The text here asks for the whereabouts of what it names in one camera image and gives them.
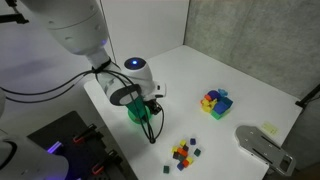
table surface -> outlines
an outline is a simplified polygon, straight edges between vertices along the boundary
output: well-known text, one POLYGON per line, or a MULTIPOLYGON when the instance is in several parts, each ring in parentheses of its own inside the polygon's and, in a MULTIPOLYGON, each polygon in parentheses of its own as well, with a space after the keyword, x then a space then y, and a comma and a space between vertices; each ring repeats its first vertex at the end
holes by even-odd
MULTIPOLYGON (((131 122, 125 107, 109 103, 96 80, 85 89, 102 119, 119 144, 133 171, 141 180, 157 179, 262 179, 268 166, 243 151, 235 137, 240 125, 261 126, 269 122, 278 128, 269 134, 282 145, 301 108, 298 99, 214 60, 192 48, 180 46, 147 60, 155 81, 165 82, 167 96, 158 102, 165 111, 165 124, 156 144, 149 144, 140 125, 131 122), (215 120, 201 110, 200 100, 212 89, 222 88, 234 101, 230 113, 215 120), (195 137, 200 157, 183 171, 176 168, 171 147, 183 138, 195 137), (170 174, 163 174, 163 166, 170 174)), ((153 117, 155 134, 161 113, 153 117)))

stacked blocks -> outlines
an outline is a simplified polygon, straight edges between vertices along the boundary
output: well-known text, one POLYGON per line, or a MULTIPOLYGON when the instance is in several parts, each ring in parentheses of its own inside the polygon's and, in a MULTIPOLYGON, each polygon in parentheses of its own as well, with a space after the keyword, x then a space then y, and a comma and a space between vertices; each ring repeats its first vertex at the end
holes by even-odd
MULTIPOLYGON (((182 171, 184 168, 189 167, 193 163, 193 158, 189 156, 188 151, 190 150, 189 146, 187 145, 187 141, 185 139, 182 139, 179 143, 179 147, 173 146, 171 149, 171 152, 173 153, 173 159, 176 159, 179 161, 177 164, 177 168, 182 171)), ((190 138, 190 145, 194 146, 196 145, 196 139, 190 138)), ((194 154, 199 157, 200 150, 196 148, 194 154)), ((168 174, 169 169, 167 169, 167 166, 164 166, 163 173, 168 174)))
POLYGON ((229 112, 228 110, 233 104, 233 101, 230 100, 227 95, 228 92, 223 89, 209 91, 208 94, 204 96, 204 99, 200 101, 202 110, 210 113, 215 119, 219 120, 229 112))

blue block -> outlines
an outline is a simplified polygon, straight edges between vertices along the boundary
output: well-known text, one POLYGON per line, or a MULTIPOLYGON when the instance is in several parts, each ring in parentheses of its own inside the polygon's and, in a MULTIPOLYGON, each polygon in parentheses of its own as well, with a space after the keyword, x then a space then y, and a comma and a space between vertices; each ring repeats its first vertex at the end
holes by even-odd
POLYGON ((191 138, 190 139, 190 144, 191 145, 196 145, 196 139, 195 138, 191 138))
POLYGON ((177 165, 177 168, 182 171, 184 169, 184 166, 182 164, 182 162, 180 162, 178 165, 177 165))
POLYGON ((219 101, 221 98, 221 95, 219 94, 219 92, 215 91, 215 90, 209 91, 208 95, 211 97, 212 100, 218 99, 218 101, 219 101))
POLYGON ((221 101, 218 102, 213 108, 213 110, 219 115, 223 114, 227 109, 229 109, 229 107, 221 101))
POLYGON ((228 96, 228 92, 224 89, 218 89, 219 94, 221 95, 221 97, 226 97, 228 96))
POLYGON ((227 97, 221 98, 220 102, 223 102, 225 105, 228 106, 228 108, 230 108, 231 105, 232 105, 232 103, 233 103, 233 101, 231 101, 231 100, 230 100, 229 98, 227 98, 227 97))

metal bracket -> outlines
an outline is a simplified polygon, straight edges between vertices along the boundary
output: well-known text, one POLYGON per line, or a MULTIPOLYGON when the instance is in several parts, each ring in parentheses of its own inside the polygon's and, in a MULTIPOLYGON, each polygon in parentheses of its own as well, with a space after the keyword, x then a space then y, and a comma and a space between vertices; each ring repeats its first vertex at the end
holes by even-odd
POLYGON ((263 160, 271 169, 283 176, 291 176, 296 159, 281 149, 268 136, 254 126, 239 126, 236 137, 242 148, 263 160))

gray wall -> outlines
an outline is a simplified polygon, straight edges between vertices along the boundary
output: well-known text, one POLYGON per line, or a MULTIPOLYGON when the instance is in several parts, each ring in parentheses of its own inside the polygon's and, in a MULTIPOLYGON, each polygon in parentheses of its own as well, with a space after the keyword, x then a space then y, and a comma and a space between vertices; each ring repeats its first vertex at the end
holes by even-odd
MULTIPOLYGON (((319 0, 191 0, 185 44, 293 96, 320 83, 319 0)), ((304 168, 320 161, 320 102, 284 148, 304 168)))

